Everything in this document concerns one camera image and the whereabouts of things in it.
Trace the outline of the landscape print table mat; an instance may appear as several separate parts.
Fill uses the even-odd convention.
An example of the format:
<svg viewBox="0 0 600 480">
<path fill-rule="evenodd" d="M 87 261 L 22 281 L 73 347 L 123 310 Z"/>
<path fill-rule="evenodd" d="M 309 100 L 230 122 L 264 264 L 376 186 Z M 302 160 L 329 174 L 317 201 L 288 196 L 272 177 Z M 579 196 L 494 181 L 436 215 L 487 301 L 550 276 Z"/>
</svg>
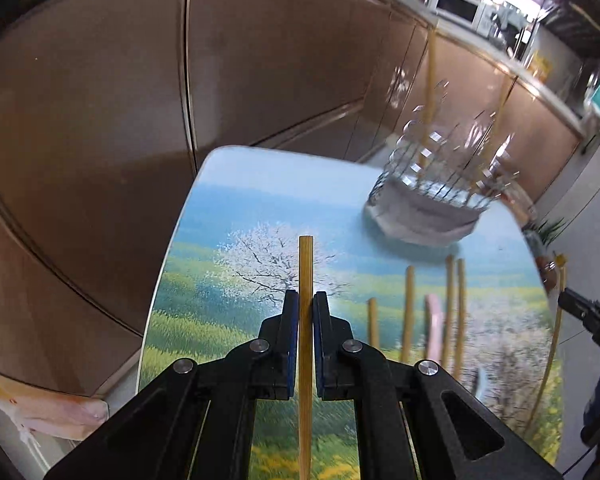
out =
<svg viewBox="0 0 600 480">
<path fill-rule="evenodd" d="M 364 205 L 373 167 L 263 148 L 212 151 L 190 190 L 163 263 L 147 322 L 140 384 L 180 356 L 209 362 L 252 339 L 298 284 L 298 241 L 314 240 L 314 286 L 354 336 L 368 336 L 376 298 L 380 348 L 400 356 L 405 273 L 415 267 L 411 359 L 425 353 L 425 297 L 445 304 L 445 258 L 466 266 L 463 385 L 486 369 L 484 404 L 549 462 L 562 440 L 562 378 L 547 361 L 553 323 L 521 230 L 492 203 L 464 240 L 447 248 L 389 240 Z"/>
</svg>

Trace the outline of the paper scrap on floor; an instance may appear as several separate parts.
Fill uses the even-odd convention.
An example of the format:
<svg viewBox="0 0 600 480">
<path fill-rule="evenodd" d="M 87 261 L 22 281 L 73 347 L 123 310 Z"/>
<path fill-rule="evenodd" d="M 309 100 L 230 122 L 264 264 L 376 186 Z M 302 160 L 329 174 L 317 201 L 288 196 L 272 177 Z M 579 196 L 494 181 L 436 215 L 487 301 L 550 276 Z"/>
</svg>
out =
<svg viewBox="0 0 600 480">
<path fill-rule="evenodd" d="M 22 434 L 82 441 L 109 416 L 108 404 L 17 382 L 0 374 L 0 410 Z"/>
</svg>

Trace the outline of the pink ceramic spoon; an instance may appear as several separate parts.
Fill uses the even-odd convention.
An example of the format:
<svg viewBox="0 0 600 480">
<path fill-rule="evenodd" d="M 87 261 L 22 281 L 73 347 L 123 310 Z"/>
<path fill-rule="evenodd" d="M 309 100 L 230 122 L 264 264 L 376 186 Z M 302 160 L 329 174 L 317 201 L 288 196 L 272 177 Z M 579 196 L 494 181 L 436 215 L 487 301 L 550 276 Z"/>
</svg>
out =
<svg viewBox="0 0 600 480">
<path fill-rule="evenodd" d="M 440 300 L 435 294 L 425 297 L 427 313 L 427 345 L 426 359 L 441 363 L 443 351 L 444 312 Z"/>
</svg>

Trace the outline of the white microwave oven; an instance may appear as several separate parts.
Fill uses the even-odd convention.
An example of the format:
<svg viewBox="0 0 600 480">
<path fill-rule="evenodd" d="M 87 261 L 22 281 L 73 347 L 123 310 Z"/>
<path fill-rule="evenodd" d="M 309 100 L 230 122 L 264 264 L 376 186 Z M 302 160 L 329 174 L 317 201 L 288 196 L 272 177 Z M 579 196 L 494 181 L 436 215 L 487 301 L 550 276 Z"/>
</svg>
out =
<svg viewBox="0 0 600 480">
<path fill-rule="evenodd" d="M 489 37 L 495 8 L 488 0 L 430 0 L 429 9 L 484 38 Z"/>
</svg>

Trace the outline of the long bamboo chopstick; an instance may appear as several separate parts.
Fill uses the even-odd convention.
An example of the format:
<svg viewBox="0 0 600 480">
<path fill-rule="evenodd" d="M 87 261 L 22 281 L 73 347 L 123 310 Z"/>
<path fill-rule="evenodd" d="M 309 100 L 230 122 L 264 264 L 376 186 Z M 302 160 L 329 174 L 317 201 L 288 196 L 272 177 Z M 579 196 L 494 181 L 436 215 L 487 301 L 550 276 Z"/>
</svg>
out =
<svg viewBox="0 0 600 480">
<path fill-rule="evenodd" d="M 401 361 L 410 360 L 415 323 L 415 267 L 408 266 L 405 273 L 405 302 L 403 315 L 403 334 Z"/>
</svg>

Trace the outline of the green potted plant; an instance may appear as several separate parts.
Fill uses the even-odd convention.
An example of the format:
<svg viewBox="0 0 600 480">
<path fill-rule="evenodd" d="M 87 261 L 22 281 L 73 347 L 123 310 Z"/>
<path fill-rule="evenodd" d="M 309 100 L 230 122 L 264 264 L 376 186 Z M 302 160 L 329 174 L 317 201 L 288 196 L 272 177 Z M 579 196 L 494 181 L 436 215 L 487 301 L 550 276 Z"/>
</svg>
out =
<svg viewBox="0 0 600 480">
<path fill-rule="evenodd" d="M 566 228 L 566 219 L 560 218 L 558 220 L 544 220 L 541 223 L 531 222 L 528 223 L 522 232 L 531 233 L 537 240 L 539 240 L 544 247 L 550 247 L 551 244 L 557 240 L 557 237 L 562 234 L 562 231 Z"/>
</svg>

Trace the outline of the bamboo chopstick pair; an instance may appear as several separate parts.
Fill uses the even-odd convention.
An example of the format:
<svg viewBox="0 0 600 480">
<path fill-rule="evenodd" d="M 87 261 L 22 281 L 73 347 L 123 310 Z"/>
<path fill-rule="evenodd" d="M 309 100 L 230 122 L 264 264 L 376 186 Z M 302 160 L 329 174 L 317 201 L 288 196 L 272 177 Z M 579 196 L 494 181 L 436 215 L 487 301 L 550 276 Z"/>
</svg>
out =
<svg viewBox="0 0 600 480">
<path fill-rule="evenodd" d="M 457 260 L 457 281 L 458 281 L 458 299 L 457 299 L 457 331 L 454 350 L 454 377 L 459 382 L 462 380 L 464 365 L 464 350 L 466 337 L 466 314 L 467 314 L 467 295 L 466 295 L 466 266 L 464 259 Z"/>
</svg>

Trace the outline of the grey wrap on holder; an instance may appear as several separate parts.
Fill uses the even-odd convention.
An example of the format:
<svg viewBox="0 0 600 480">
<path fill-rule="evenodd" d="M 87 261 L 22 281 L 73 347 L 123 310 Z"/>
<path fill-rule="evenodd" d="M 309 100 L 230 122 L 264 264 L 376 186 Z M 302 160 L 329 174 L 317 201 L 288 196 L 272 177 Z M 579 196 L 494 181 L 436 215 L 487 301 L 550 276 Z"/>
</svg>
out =
<svg viewBox="0 0 600 480">
<path fill-rule="evenodd" d="M 450 246 L 474 232 L 486 207 L 456 206 L 389 179 L 368 196 L 366 214 L 389 238 L 429 247 Z"/>
</svg>

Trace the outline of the light blue ceramic spoon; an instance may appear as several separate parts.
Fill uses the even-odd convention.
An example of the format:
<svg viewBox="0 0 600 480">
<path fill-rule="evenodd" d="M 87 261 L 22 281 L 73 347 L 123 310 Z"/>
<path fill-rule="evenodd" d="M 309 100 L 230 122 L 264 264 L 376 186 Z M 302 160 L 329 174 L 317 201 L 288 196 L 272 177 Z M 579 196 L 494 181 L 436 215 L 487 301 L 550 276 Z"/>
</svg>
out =
<svg viewBox="0 0 600 480">
<path fill-rule="evenodd" d="M 483 402 L 486 400 L 486 394 L 489 390 L 489 376 L 486 369 L 482 366 L 478 367 L 472 383 L 471 392 L 474 397 Z"/>
</svg>

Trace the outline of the short-looking bamboo chopstick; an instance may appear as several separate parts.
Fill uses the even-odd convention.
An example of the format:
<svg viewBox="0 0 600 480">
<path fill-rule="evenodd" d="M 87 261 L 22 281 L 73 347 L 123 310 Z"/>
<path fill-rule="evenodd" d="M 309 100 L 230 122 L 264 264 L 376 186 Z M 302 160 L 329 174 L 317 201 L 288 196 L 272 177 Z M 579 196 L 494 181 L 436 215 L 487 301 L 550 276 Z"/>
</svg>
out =
<svg viewBox="0 0 600 480">
<path fill-rule="evenodd" d="M 370 345 L 378 349 L 380 345 L 379 323 L 378 323 L 378 304 L 376 298 L 370 298 L 367 301 L 368 313 L 368 342 Z"/>
</svg>

